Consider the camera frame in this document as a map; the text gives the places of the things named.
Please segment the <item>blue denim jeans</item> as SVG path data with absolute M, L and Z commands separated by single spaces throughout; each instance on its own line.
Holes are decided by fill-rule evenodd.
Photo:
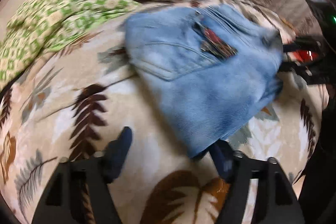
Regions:
M 125 47 L 191 158 L 242 128 L 282 89 L 280 33 L 229 5 L 136 13 L 125 22 Z

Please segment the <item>leaf-patterned cream blanket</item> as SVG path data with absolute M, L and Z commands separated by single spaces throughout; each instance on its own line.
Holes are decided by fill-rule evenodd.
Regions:
M 31 223 L 62 157 L 85 159 L 117 139 L 133 141 L 121 176 L 110 184 L 123 223 L 215 223 L 228 185 L 210 155 L 192 162 L 163 123 L 126 54 L 119 16 L 60 53 L 37 58 L 1 102 L 1 195 L 19 223 Z M 266 160 L 274 156 L 297 180 L 315 149 L 324 85 L 307 86 L 293 73 L 284 88 L 229 138 L 233 148 Z

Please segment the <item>red glass bowl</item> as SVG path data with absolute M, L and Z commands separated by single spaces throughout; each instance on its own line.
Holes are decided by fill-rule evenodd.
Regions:
M 319 58 L 319 54 L 312 51 L 305 50 L 296 50 L 294 52 L 289 53 L 289 56 L 294 60 L 300 63 L 307 63 L 314 61 Z

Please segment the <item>green patterned cloth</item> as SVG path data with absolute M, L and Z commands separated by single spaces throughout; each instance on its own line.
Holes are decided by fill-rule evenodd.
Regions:
M 134 0 L 26 0 L 8 21 L 1 41 L 1 88 L 40 54 L 58 52 L 138 6 Z

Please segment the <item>striped floral beige bedsheet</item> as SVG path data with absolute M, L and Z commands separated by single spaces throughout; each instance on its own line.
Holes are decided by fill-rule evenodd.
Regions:
M 287 23 L 298 35 L 320 35 L 321 28 L 305 0 L 251 0 L 272 10 Z

